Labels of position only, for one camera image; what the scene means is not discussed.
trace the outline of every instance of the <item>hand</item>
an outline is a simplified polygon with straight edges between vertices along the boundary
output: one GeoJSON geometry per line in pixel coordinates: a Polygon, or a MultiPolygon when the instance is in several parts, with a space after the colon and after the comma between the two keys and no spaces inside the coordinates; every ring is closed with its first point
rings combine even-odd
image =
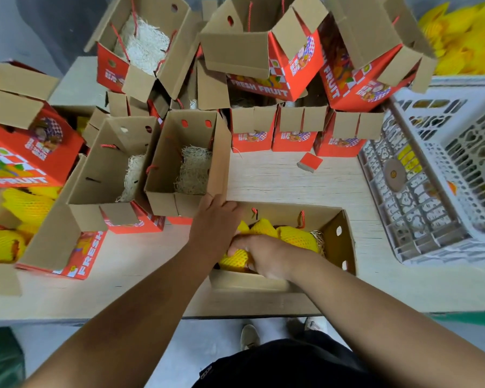
{"type": "Polygon", "coordinates": [[[268,235],[238,235],[233,239],[228,255],[232,256],[237,249],[244,249],[251,255],[248,267],[252,271],[266,278],[290,281],[299,263],[310,257],[319,257],[311,250],[298,248],[268,235]]]}
{"type": "Polygon", "coordinates": [[[221,195],[204,195],[192,221],[189,244],[212,257],[212,265],[226,253],[243,217],[235,201],[225,202],[221,195]]]}

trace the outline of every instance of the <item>person's left hand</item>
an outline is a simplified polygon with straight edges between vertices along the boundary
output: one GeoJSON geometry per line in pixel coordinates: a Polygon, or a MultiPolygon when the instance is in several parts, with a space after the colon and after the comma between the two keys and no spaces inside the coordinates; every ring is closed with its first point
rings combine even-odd
{"type": "Polygon", "coordinates": [[[212,257],[214,265],[228,250],[243,211],[235,201],[225,202],[221,195],[204,195],[192,221],[189,244],[212,257]]]}

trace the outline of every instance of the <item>wooden table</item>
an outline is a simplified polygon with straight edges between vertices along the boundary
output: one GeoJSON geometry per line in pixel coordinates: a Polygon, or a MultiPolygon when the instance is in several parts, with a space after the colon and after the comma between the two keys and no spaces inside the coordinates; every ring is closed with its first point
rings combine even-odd
{"type": "MultiPolygon", "coordinates": [[[[406,267],[395,259],[356,158],[327,158],[311,174],[296,166],[302,156],[232,154],[228,198],[343,207],[351,221],[362,280],[421,312],[485,310],[485,268],[406,267]]],[[[89,319],[171,258],[186,242],[188,230],[166,226],[158,234],[109,233],[85,281],[19,272],[23,295],[0,296],[0,323],[89,319]]],[[[317,313],[304,294],[213,292],[206,280],[185,317],[317,313]]]]}

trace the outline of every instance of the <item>human arm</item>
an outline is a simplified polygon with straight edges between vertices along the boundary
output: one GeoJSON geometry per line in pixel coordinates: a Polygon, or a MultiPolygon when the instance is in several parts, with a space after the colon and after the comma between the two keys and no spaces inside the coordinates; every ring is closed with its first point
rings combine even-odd
{"type": "Polygon", "coordinates": [[[240,216],[235,202],[204,197],[180,252],[72,335],[24,388],[143,388],[240,216]]]}
{"type": "Polygon", "coordinates": [[[250,252],[257,272],[302,288],[352,350],[394,386],[485,388],[484,352],[319,254],[265,235],[239,236],[229,254],[236,249],[250,252]]]}

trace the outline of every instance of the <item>white sneaker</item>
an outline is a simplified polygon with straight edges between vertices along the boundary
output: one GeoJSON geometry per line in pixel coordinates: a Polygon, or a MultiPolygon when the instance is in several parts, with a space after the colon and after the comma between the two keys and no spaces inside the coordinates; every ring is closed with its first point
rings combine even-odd
{"type": "Polygon", "coordinates": [[[251,324],[244,326],[241,332],[241,351],[251,349],[261,345],[259,333],[251,324]]]}
{"type": "Polygon", "coordinates": [[[304,325],[304,330],[321,331],[327,333],[327,320],[323,316],[308,317],[304,325]]]}

